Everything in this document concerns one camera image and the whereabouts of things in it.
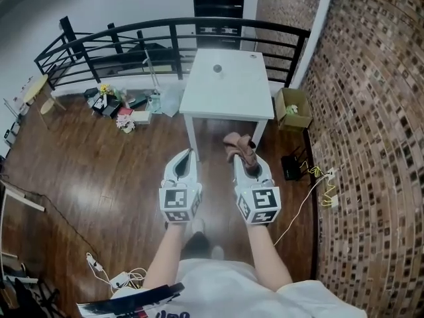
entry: wooden floor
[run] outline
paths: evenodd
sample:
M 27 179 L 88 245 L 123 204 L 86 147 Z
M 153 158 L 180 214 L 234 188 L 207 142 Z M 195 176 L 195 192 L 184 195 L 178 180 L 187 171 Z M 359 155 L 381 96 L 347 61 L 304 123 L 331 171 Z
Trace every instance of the wooden floor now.
M 131 134 L 118 130 L 111 119 L 91 114 L 82 97 L 63 100 L 66 112 L 46 118 L 50 132 L 31 107 L 5 164 L 10 182 L 47 195 L 65 218 L 98 252 L 98 261 L 110 277 L 136 267 L 148 268 L 164 234 L 158 210 L 158 188 L 166 163 L 189 147 L 181 115 L 153 116 L 148 126 Z M 201 162 L 203 202 L 197 216 L 205 219 L 206 235 L 221 245 L 228 260 L 252 264 L 244 222 L 235 205 L 232 168 L 225 161 L 223 137 L 232 131 L 253 134 L 254 124 L 238 121 L 195 119 Z M 271 167 L 280 187 L 282 211 L 269 226 L 274 240 L 287 228 L 308 192 L 309 178 L 286 182 L 280 158 L 297 146 L 301 134 L 281 132 L 268 123 L 257 153 Z M 110 289 L 96 280 L 85 260 L 94 251 L 82 241 L 47 200 L 39 214 L 6 211 L 3 229 L 6 252 L 28 257 L 38 246 L 44 255 L 44 276 L 60 289 L 60 307 L 72 316 L 76 303 L 107 299 Z M 277 249 L 295 281 L 306 280 L 311 271 L 313 241 L 309 199 Z M 28 230 L 39 227 L 39 236 Z

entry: foot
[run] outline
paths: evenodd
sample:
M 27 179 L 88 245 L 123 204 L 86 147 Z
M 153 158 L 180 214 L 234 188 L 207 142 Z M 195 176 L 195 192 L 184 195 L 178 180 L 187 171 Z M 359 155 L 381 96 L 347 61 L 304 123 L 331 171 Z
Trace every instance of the foot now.
M 211 259 L 224 260 L 224 257 L 225 257 L 225 255 L 224 255 L 224 250 L 223 250 L 222 247 L 216 245 L 212 248 Z
M 194 219 L 191 221 L 191 233 L 194 235 L 196 232 L 205 233 L 205 221 L 203 219 Z

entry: black metal railing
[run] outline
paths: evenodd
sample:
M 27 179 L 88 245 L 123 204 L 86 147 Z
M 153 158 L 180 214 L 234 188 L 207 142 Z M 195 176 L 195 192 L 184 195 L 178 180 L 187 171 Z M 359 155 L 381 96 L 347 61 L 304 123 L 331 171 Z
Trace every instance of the black metal railing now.
M 267 40 L 249 36 L 234 36 L 220 34 L 178 34 L 177 26 L 181 25 L 198 25 L 200 27 L 211 27 L 215 29 L 231 27 L 252 27 L 271 30 L 274 32 L 282 32 L 297 36 L 295 43 L 278 42 L 275 40 Z M 154 27 L 168 27 L 169 35 L 143 37 L 143 31 Z M 136 32 L 136 37 L 126 36 L 122 33 Z M 114 76 L 133 76 L 144 75 L 149 72 L 128 72 L 133 67 L 145 66 L 144 49 L 148 47 L 148 53 L 151 57 L 153 66 L 168 65 L 170 70 L 166 72 L 156 72 L 157 74 L 177 74 L 178 79 L 183 79 L 182 64 L 190 64 L 194 60 L 193 55 L 184 56 L 184 52 L 195 52 L 197 47 L 179 47 L 179 39 L 219 39 L 223 41 L 243 40 L 247 42 L 263 43 L 274 45 L 274 53 L 265 53 L 265 58 L 274 58 L 282 61 L 283 67 L 266 66 L 267 70 L 274 70 L 282 73 L 281 79 L 269 78 L 271 81 L 278 81 L 288 86 L 293 78 L 297 62 L 305 44 L 305 40 L 309 38 L 310 31 L 295 28 L 276 23 L 267 23 L 264 21 L 232 19 L 232 18 L 177 18 L 162 19 L 154 21 L 146 21 L 143 23 L 135 23 L 131 25 L 115 27 L 113 24 L 108 25 L 108 29 L 99 33 L 73 32 L 77 40 L 66 42 L 67 34 L 61 34 L 46 49 L 44 49 L 35 59 L 35 63 L 42 74 L 48 74 L 48 83 L 54 89 L 57 86 L 69 83 L 75 83 L 87 80 L 96 80 L 101 82 L 102 78 L 110 78 Z M 152 42 L 161 40 L 171 40 L 171 47 L 157 45 L 152 46 Z M 279 55 L 278 48 L 289 48 L 292 55 Z M 115 50 L 116 54 L 95 55 L 104 49 Z M 69 72 L 74 66 L 87 64 L 88 69 Z M 114 71 L 105 73 L 105 70 L 120 68 L 123 73 L 116 74 Z M 82 74 L 90 73 L 88 78 L 83 78 Z M 60 80 L 65 77 L 75 76 L 75 79 L 68 79 L 65 82 Z

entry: brick wall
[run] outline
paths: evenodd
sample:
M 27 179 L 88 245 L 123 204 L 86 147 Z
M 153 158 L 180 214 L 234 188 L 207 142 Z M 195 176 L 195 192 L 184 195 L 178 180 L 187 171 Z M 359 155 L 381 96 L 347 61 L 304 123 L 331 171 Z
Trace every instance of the brick wall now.
M 258 19 L 308 28 L 313 1 L 259 0 Z M 332 0 L 302 85 L 315 163 L 339 169 L 319 279 L 371 317 L 424 305 L 423 25 L 424 0 Z

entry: power strip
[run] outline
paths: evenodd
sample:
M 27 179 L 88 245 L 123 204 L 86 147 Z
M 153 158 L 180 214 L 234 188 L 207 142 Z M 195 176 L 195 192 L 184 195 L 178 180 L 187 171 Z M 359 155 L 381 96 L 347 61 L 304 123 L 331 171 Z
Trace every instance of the power strip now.
M 126 272 L 121 272 L 111 279 L 111 285 L 114 289 L 120 289 L 130 281 L 130 276 Z

